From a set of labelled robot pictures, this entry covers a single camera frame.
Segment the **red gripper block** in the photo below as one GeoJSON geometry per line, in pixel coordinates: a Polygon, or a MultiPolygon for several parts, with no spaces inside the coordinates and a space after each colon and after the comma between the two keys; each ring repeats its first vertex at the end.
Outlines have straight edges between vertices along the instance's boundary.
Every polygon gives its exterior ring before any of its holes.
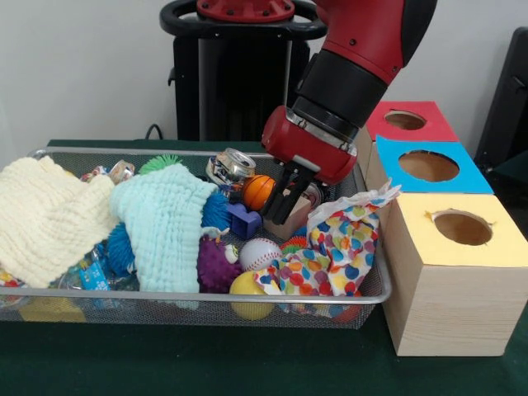
{"type": "Polygon", "coordinates": [[[302,193],[315,178],[328,185],[341,182],[352,171],[356,157],[297,126],[287,119],[285,106],[278,106],[269,116],[262,133],[262,144],[274,158],[282,161],[282,172],[261,210],[264,219],[283,224],[302,193]],[[293,169],[294,161],[306,167],[293,169]],[[293,186],[290,178],[298,172],[293,186]]]}

